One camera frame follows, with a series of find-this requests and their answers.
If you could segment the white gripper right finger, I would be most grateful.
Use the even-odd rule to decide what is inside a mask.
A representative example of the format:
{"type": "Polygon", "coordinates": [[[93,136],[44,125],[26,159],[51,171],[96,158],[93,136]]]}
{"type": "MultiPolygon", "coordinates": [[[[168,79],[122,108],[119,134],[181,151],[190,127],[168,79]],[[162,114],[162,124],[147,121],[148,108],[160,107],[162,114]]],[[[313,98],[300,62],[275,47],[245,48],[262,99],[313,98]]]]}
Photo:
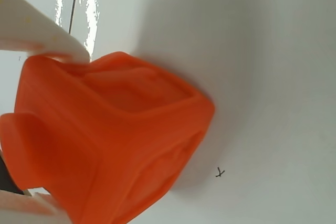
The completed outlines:
{"type": "Polygon", "coordinates": [[[78,40],[25,0],[1,0],[1,50],[29,56],[47,53],[75,63],[90,61],[78,40]]]}

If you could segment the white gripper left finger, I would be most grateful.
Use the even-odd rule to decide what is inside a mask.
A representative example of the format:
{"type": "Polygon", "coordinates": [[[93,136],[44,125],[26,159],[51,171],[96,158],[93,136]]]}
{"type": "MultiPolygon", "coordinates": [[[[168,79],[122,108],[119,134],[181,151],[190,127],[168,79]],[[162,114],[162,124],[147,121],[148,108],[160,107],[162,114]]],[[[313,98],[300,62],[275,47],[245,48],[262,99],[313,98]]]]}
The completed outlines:
{"type": "Polygon", "coordinates": [[[29,196],[2,190],[1,223],[63,224],[72,221],[49,194],[35,193],[29,196]]]}

